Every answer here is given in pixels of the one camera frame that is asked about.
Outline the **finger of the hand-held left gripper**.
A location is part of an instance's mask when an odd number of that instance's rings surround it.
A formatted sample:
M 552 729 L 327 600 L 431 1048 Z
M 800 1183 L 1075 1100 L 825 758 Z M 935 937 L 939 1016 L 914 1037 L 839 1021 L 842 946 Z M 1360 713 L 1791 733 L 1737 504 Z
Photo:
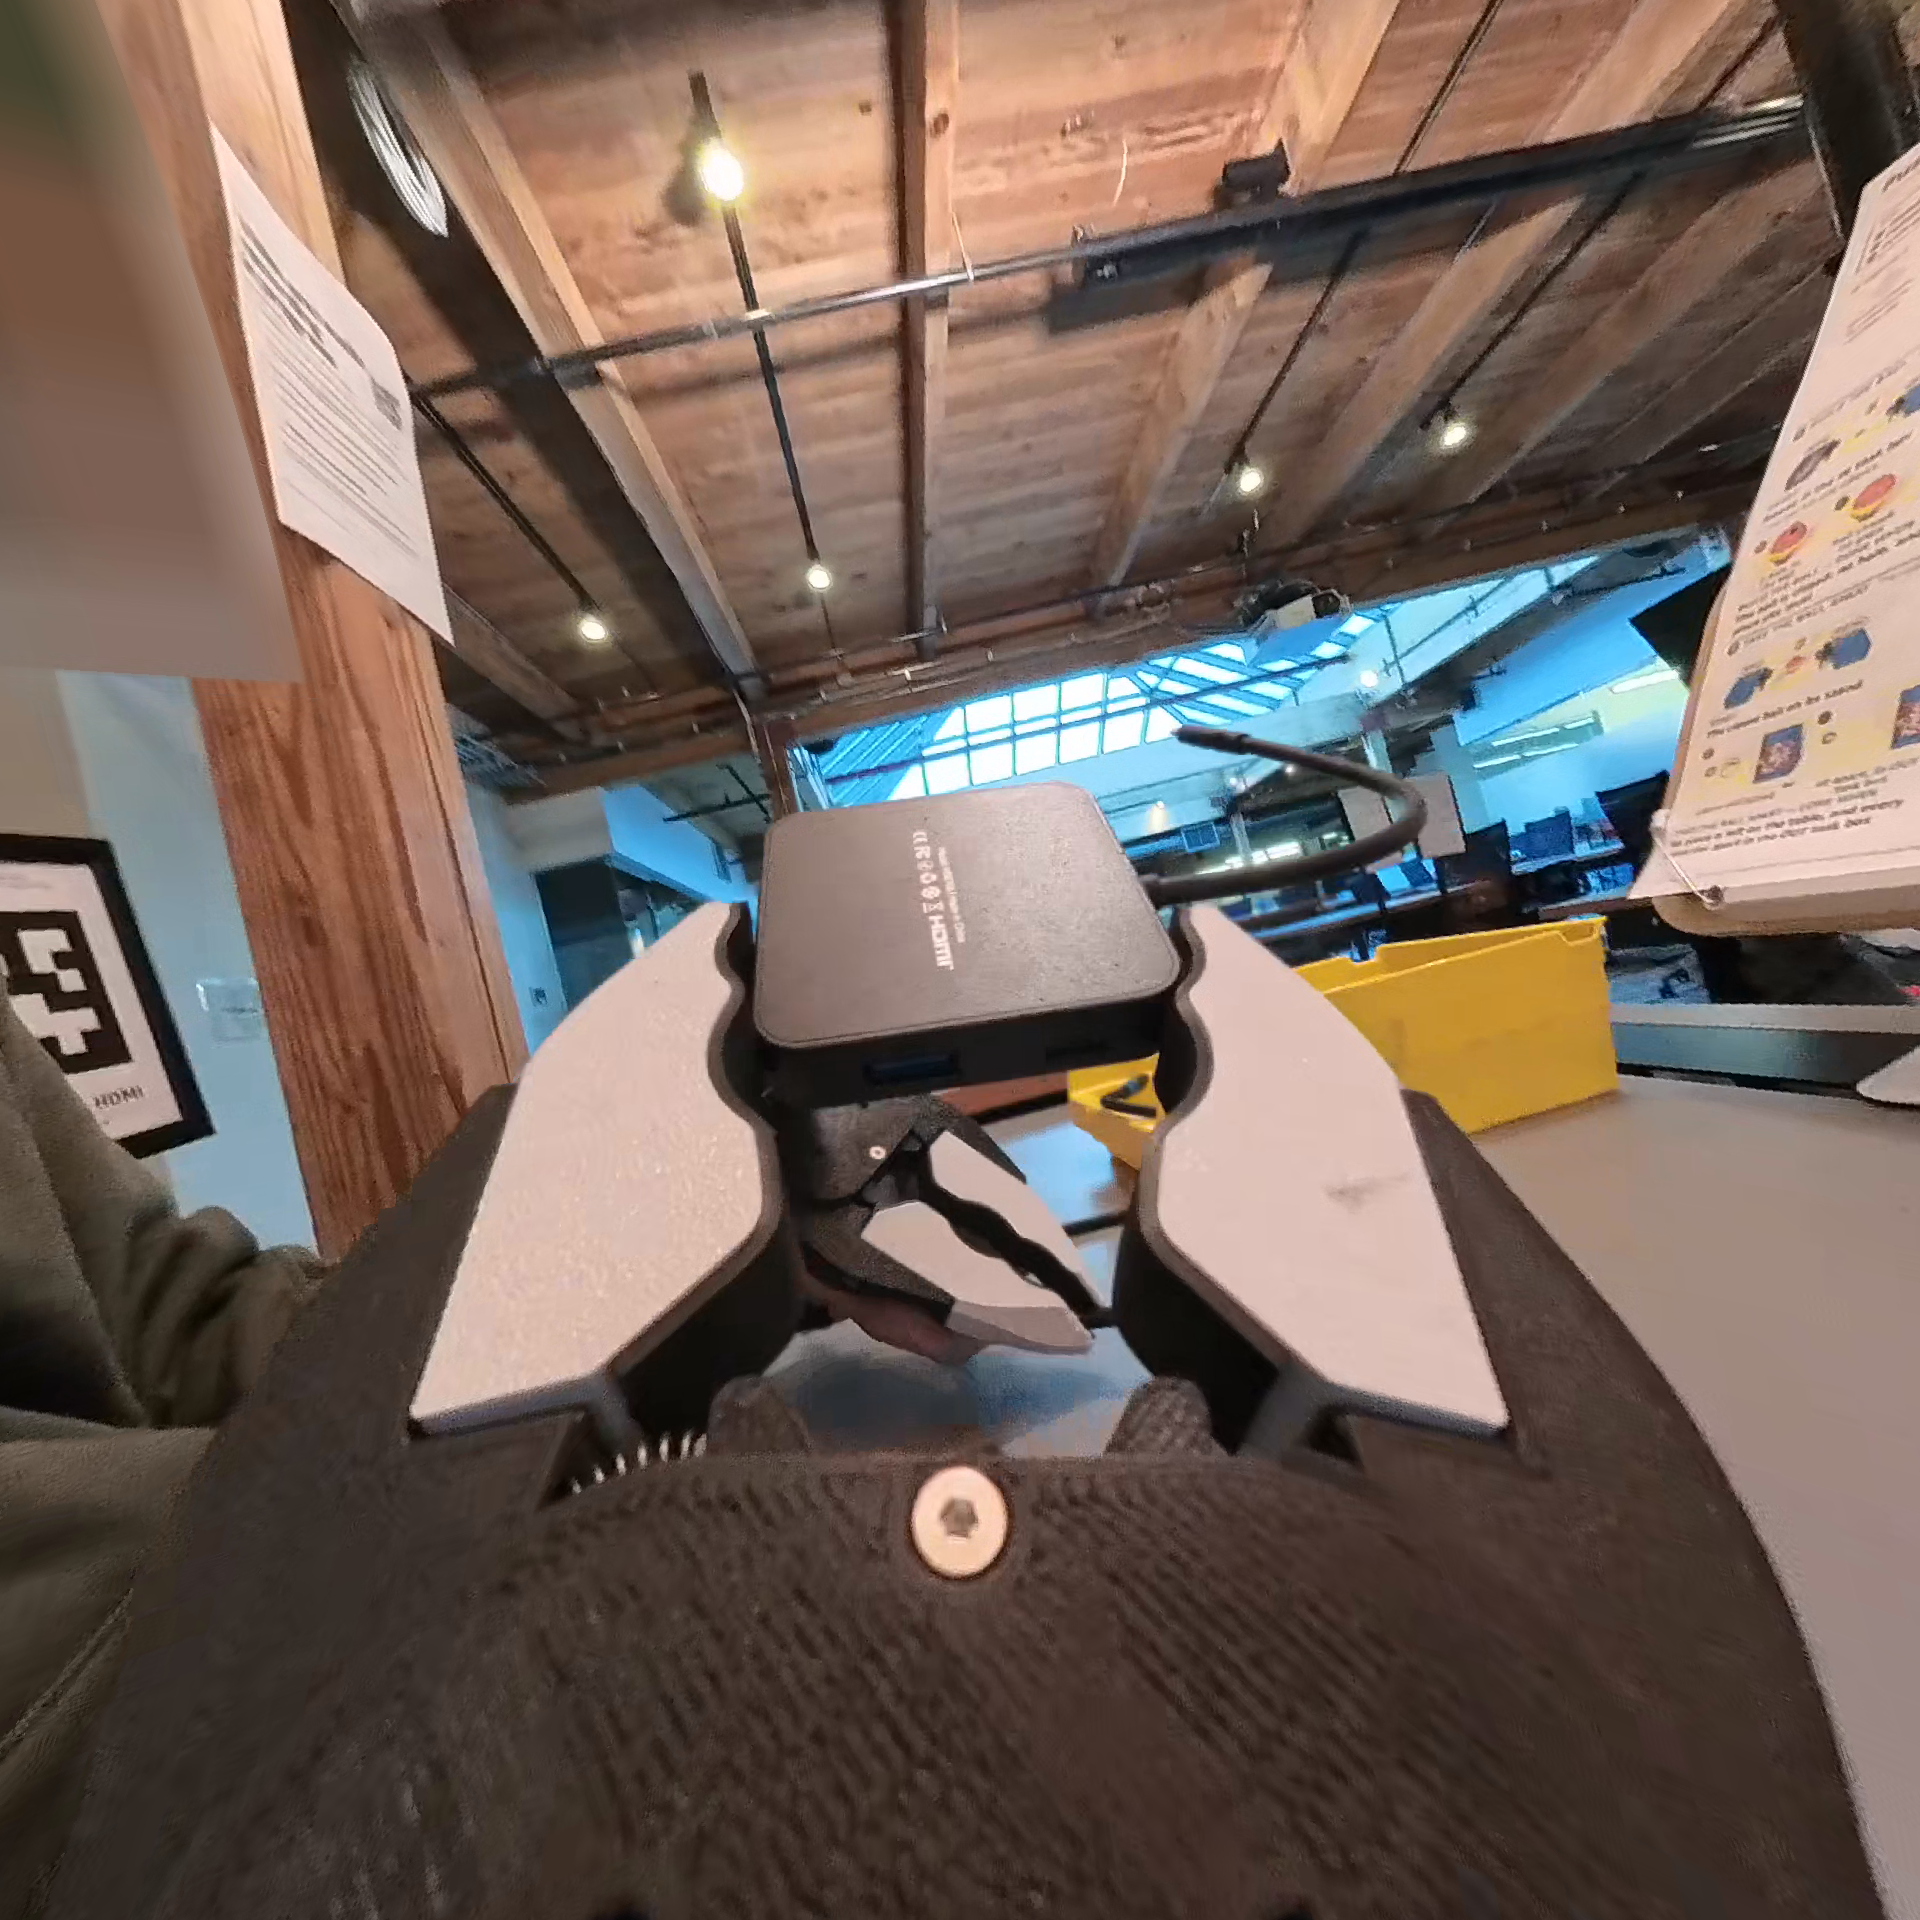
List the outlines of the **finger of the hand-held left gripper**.
M 977 1252 L 1058 1298 L 1083 1327 L 1106 1327 L 1110 1310 L 1075 1243 L 994 1139 L 975 1121 L 929 1121 L 921 1131 L 921 1200 Z
M 1093 1345 L 1062 1296 L 1000 1254 L 975 1248 L 923 1202 L 879 1210 L 867 1221 L 867 1248 L 929 1283 L 946 1302 L 946 1329 L 979 1346 L 1079 1356 Z

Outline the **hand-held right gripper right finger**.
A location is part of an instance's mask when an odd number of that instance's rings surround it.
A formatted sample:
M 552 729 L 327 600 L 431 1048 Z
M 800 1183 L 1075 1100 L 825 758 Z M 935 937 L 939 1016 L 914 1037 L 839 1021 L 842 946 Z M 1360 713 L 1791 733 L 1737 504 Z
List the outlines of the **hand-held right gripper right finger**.
M 1116 1248 L 1116 1327 L 1229 1452 L 1345 1418 L 1495 1443 L 1508 1408 L 1404 1089 L 1368 1039 L 1210 906 Z

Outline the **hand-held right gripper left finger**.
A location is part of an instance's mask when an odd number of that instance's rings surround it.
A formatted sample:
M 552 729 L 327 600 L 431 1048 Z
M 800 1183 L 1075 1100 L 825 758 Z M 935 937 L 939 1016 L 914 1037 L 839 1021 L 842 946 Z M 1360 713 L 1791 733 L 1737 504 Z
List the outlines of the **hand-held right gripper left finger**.
M 610 975 L 515 1083 L 411 1402 L 421 1431 L 581 1416 L 696 1435 L 800 1320 L 754 1104 L 752 923 L 706 904 Z

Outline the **black USB hub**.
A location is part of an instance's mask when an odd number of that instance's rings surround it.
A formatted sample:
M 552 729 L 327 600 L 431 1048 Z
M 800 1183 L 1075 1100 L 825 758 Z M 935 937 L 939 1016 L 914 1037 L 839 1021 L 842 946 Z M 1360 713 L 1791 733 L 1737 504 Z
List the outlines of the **black USB hub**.
M 750 1012 L 796 1108 L 1144 1060 L 1181 973 L 1071 783 L 798 812 L 762 842 Z

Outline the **person's left forearm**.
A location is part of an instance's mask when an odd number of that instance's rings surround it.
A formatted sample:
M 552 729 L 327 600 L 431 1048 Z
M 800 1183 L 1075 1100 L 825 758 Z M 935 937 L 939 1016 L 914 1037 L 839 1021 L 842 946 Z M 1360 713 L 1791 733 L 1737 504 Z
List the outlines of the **person's left forearm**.
M 44 1902 L 150 1548 L 329 1269 L 183 1212 L 4 1002 L 4 1916 Z

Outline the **grey desk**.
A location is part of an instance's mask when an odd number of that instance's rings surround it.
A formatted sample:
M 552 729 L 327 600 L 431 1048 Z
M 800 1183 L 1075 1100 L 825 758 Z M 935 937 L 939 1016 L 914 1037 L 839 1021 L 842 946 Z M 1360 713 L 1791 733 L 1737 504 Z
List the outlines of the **grey desk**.
M 1624 1077 L 1475 1146 L 1720 1458 L 1812 1650 L 1885 1910 L 1916 1916 L 1916 1114 Z

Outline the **person's left hand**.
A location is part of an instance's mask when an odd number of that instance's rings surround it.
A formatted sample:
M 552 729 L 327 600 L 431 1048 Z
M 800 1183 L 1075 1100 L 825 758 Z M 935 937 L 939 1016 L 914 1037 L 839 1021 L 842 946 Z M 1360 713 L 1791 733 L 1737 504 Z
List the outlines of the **person's left hand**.
M 981 1352 L 981 1343 L 950 1331 L 921 1308 L 871 1293 L 848 1293 L 842 1287 L 808 1279 L 808 1298 L 829 1321 L 854 1325 L 883 1346 L 910 1356 L 921 1356 L 941 1366 L 964 1366 Z

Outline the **yellow plastic bin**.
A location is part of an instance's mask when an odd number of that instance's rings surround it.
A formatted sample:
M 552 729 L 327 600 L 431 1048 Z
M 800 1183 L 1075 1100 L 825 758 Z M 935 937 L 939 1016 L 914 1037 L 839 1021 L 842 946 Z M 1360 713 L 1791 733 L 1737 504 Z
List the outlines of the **yellow plastic bin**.
M 1404 1160 L 1402 1092 L 1470 1135 L 1620 1087 L 1597 921 L 1391 942 L 1289 967 L 1210 908 L 1164 1050 L 1069 1077 L 1069 1118 L 1137 1171 L 1245 1158 L 1241 1135 L 1314 1173 Z

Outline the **row of office desks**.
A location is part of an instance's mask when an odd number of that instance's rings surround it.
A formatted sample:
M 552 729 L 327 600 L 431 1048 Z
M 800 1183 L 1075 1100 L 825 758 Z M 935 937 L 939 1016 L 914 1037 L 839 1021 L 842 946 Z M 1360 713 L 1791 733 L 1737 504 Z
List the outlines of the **row of office desks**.
M 1522 931 L 1624 910 L 1650 852 L 1656 781 L 1597 794 L 1595 806 L 1512 829 L 1472 831 L 1450 856 L 1283 890 L 1270 906 L 1237 898 L 1225 914 L 1287 964 L 1366 962 L 1391 942 Z

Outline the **black framed tag sign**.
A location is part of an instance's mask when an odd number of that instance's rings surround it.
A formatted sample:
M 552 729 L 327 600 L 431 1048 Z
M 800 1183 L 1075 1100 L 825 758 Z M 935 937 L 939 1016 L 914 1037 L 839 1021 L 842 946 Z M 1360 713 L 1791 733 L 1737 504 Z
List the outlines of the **black framed tag sign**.
M 109 1139 L 146 1160 L 213 1137 L 106 840 L 2 835 L 2 966 L 23 1027 Z

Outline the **black monitor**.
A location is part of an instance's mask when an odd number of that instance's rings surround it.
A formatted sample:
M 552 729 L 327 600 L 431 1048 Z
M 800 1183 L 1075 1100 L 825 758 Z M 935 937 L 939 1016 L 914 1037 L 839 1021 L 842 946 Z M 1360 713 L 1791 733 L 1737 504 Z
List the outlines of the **black monitor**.
M 1700 646 L 1731 573 L 1731 565 L 1722 563 L 1629 615 L 1631 627 L 1687 692 L 1693 688 Z

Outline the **printed instruction board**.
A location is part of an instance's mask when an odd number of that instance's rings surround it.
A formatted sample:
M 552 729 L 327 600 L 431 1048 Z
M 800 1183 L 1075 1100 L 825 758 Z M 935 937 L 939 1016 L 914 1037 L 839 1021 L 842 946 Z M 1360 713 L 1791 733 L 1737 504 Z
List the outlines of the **printed instruction board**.
M 1708 617 L 1629 896 L 1712 937 L 1916 925 L 1918 154 L 1862 192 Z

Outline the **white paper notice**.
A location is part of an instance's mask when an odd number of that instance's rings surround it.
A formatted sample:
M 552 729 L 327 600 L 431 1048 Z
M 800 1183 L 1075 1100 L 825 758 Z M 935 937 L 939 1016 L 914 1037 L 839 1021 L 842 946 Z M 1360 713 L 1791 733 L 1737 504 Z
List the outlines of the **white paper notice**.
M 371 313 L 209 131 L 275 517 L 448 640 L 415 413 Z

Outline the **round ceiling vent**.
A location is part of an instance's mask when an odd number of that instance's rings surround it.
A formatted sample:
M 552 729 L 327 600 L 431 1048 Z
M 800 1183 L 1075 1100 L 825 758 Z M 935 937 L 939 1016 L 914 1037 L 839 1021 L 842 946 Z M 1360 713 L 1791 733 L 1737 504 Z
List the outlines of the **round ceiling vent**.
M 419 152 L 419 144 L 402 121 L 381 75 L 373 71 L 365 56 L 348 56 L 346 88 L 352 115 L 396 202 L 427 234 L 446 238 L 444 184 L 433 163 Z

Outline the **wooden post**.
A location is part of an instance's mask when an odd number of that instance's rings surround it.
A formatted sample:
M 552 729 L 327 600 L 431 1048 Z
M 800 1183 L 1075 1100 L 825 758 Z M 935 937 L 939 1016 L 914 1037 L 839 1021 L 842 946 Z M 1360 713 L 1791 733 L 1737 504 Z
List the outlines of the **wooden post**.
M 215 136 L 340 254 L 283 4 L 98 4 L 254 467 L 298 679 L 196 681 L 317 1246 L 350 1243 L 527 1060 L 427 627 L 275 511 Z

